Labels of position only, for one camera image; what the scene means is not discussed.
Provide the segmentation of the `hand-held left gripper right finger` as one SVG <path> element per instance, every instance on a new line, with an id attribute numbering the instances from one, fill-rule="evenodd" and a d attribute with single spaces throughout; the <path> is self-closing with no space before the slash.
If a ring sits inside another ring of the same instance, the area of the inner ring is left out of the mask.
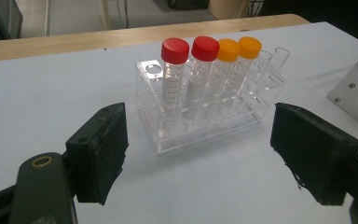
<path id="1" fill-rule="evenodd" d="M 358 172 L 358 139 L 309 110 L 277 103 L 270 145 L 322 205 L 342 205 Z"/>

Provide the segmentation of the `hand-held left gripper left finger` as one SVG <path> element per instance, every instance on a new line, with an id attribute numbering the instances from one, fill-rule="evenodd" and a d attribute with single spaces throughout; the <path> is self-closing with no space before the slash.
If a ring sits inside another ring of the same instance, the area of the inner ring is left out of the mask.
<path id="1" fill-rule="evenodd" d="M 124 103 L 97 111 L 65 143 L 80 203 L 105 204 L 129 146 Z"/>

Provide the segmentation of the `clear acrylic tube rack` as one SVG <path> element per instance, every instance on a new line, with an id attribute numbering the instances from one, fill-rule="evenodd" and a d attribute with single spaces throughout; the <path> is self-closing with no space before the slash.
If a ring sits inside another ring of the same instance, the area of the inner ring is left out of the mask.
<path id="1" fill-rule="evenodd" d="M 257 124 L 286 83 L 280 69 L 289 56 L 284 48 L 272 53 L 262 50 L 240 86 L 233 83 L 233 77 L 220 77 L 224 69 L 234 65 L 217 61 L 211 80 L 204 86 L 184 77 L 179 82 L 178 102 L 169 108 L 162 102 L 163 62 L 138 62 L 138 106 L 157 153 Z"/>

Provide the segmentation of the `orange-capped clear tube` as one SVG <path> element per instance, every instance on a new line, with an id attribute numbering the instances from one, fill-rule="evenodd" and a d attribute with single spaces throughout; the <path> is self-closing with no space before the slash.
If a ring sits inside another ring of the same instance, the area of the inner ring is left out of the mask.
<path id="1" fill-rule="evenodd" d="M 235 97 L 241 89 L 250 66 L 262 48 L 260 41 L 250 36 L 241 37 L 238 43 L 241 47 L 240 54 L 237 61 L 233 64 L 231 75 L 227 80 L 228 107 L 233 105 Z"/>
<path id="2" fill-rule="evenodd" d="M 239 43 L 232 39 L 220 39 L 218 44 L 219 50 L 208 76 L 199 111 L 198 122 L 201 126 L 206 125 L 212 118 L 227 81 L 228 73 L 238 59 L 241 50 Z"/>

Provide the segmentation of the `red-capped clear tube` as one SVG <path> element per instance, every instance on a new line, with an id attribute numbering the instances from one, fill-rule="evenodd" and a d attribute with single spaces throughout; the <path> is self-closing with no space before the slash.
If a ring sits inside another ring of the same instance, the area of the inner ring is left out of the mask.
<path id="1" fill-rule="evenodd" d="M 213 61 L 217 57 L 219 43 L 209 36 L 198 36 L 194 39 L 191 56 L 190 73 L 187 78 L 185 101 L 183 103 L 182 120 L 189 127 L 195 118 L 200 98 L 207 82 Z"/>
<path id="2" fill-rule="evenodd" d="M 175 114 L 179 105 L 184 66 L 188 59 L 189 45 L 181 38 L 168 38 L 162 42 L 161 59 L 162 80 L 162 117 L 161 134 L 168 136 L 174 127 Z"/>

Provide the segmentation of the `white board sheet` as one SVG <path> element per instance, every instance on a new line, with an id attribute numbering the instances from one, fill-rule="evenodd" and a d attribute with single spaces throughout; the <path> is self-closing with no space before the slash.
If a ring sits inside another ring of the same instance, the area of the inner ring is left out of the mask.
<path id="1" fill-rule="evenodd" d="M 325 23 L 254 32 L 290 52 L 286 79 L 255 125 L 158 154 L 138 102 L 136 64 L 160 44 L 0 62 L 0 200 L 9 224 L 349 224 L 351 197 L 322 205 L 270 145 L 275 105 L 305 108 L 358 139 L 327 94 L 358 62 L 358 40 Z M 124 103 L 129 146 L 105 204 L 80 203 L 66 141 Z"/>

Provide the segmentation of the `dark grey cabinet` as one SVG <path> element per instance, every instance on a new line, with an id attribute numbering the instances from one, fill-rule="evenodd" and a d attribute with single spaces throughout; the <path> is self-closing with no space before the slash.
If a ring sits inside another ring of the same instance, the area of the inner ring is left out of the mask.
<path id="1" fill-rule="evenodd" d="M 15 0 L 0 0 L 0 40 L 21 36 L 23 16 Z"/>

